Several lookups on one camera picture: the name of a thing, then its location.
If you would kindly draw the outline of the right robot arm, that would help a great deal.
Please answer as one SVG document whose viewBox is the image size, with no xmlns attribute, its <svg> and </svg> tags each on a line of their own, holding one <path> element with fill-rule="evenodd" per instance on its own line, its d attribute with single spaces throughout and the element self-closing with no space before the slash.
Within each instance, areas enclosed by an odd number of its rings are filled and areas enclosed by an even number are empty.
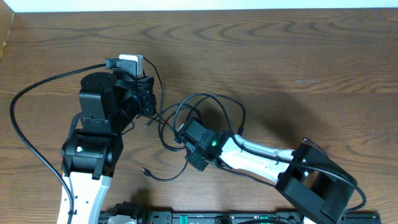
<svg viewBox="0 0 398 224">
<path fill-rule="evenodd" d="M 211 164 L 268 179 L 306 220 L 314 223 L 338 223 L 358 184 L 310 141 L 296 150 L 274 149 L 231 131 L 215 133 L 195 118 L 177 129 L 176 141 L 188 149 L 186 159 L 199 171 Z"/>
</svg>

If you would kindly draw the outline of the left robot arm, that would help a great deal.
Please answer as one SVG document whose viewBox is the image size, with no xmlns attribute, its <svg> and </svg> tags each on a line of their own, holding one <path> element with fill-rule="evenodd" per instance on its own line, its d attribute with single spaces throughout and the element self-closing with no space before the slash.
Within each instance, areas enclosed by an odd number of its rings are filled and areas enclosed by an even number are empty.
<svg viewBox="0 0 398 224">
<path fill-rule="evenodd" d="M 154 78 L 96 72 L 81 80 L 81 113 L 62 147 L 64 190 L 58 223 L 97 223 L 124 148 L 122 133 L 137 116 L 156 112 Z"/>
</svg>

